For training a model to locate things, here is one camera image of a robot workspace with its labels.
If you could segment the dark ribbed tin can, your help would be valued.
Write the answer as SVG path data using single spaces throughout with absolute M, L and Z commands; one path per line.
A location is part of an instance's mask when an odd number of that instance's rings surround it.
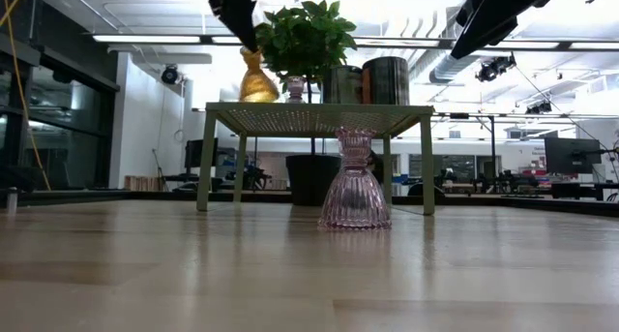
M 404 58 L 384 56 L 369 60 L 362 68 L 364 105 L 409 104 L 408 63 Z

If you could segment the green leafy plant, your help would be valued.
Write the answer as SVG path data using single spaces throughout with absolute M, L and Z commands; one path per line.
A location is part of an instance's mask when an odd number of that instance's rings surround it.
M 351 36 L 356 25 L 340 15 L 339 7 L 339 1 L 304 1 L 300 7 L 267 12 L 254 27 L 261 65 L 277 76 L 284 92 L 287 78 L 295 75 L 306 80 L 304 91 L 309 92 L 329 69 L 346 63 L 348 49 L 357 48 Z

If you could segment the black desk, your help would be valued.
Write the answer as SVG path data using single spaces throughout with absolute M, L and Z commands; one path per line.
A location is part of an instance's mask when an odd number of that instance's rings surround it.
M 561 182 L 550 185 L 550 193 L 553 198 L 594 198 L 597 201 L 603 201 L 605 200 L 605 190 L 619 191 L 619 183 Z

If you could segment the distant black gantry frame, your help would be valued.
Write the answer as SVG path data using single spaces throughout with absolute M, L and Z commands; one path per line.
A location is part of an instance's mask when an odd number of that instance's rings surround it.
M 466 113 L 466 112 L 435 112 L 434 117 L 438 117 L 442 121 L 447 120 L 471 120 L 475 119 L 483 128 L 490 133 L 490 148 L 492 161 L 492 177 L 497 177 L 497 155 L 496 155 L 496 131 L 495 131 L 495 116 L 483 113 Z

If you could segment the black plant pot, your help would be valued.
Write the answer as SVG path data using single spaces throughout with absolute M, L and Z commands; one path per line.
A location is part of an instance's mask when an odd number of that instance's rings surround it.
M 341 158 L 329 155 L 293 155 L 285 158 L 292 203 L 322 206 L 339 173 Z

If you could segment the black aluminium table frame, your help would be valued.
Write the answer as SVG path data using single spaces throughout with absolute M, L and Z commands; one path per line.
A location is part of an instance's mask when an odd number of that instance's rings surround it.
M 56 191 L 21 193 L 19 206 L 40 206 L 116 200 L 196 201 L 196 193 L 131 192 L 131 191 Z M 511 207 L 548 212 L 572 213 L 619 219 L 619 203 L 570 199 L 524 198 L 507 196 L 445 196 L 435 200 L 436 206 Z

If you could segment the amber glass candle holder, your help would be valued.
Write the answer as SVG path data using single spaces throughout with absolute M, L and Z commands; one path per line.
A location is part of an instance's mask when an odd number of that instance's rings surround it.
M 260 51 L 252 52 L 243 47 L 240 51 L 248 69 L 240 85 L 241 103 L 273 103 L 280 97 L 276 84 L 267 77 L 261 68 Z

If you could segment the person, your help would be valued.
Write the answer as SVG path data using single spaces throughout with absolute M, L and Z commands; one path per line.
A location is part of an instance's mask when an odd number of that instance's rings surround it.
M 384 184 L 384 162 L 373 150 L 370 151 L 368 156 L 368 170 L 379 185 Z

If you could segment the green perforated metal riser shelf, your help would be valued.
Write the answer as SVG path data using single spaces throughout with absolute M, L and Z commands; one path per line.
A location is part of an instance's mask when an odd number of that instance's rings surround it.
M 421 132 L 423 214 L 435 212 L 431 106 L 208 103 L 196 210 L 208 209 L 211 166 L 216 124 L 222 123 L 239 137 L 238 149 L 245 153 L 249 137 L 332 138 L 339 128 L 370 129 L 383 141 L 384 181 L 393 178 L 391 139 L 418 125 Z

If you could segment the silver tin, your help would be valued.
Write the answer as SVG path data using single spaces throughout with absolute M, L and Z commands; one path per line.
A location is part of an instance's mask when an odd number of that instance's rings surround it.
M 323 76 L 323 104 L 355 105 L 363 101 L 362 69 L 356 66 L 336 66 Z

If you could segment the wooden crate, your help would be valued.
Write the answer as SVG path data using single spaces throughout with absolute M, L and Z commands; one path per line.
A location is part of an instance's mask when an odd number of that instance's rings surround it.
M 162 192 L 164 183 L 160 177 L 126 175 L 124 188 L 132 192 Z

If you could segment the dark computer monitor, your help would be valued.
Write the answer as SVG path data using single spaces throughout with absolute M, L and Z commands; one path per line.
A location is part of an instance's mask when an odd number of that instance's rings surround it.
M 217 165 L 218 159 L 218 143 L 219 140 L 217 138 L 213 139 L 214 143 L 214 151 L 212 155 L 212 166 Z M 203 140 L 189 140 L 185 147 L 185 169 L 201 167 L 201 157 L 202 157 L 202 145 Z
M 601 145 L 595 139 L 545 138 L 546 171 L 561 174 L 592 174 L 602 162 Z

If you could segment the pink ribbed glass candle holder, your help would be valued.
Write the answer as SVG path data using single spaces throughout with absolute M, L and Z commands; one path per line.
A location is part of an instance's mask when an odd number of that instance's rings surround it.
M 286 80 L 287 102 L 298 104 L 303 101 L 306 80 L 302 76 L 289 76 Z
M 368 169 L 373 131 L 336 131 L 341 167 L 325 197 L 318 227 L 322 229 L 389 229 L 390 211 L 378 180 Z

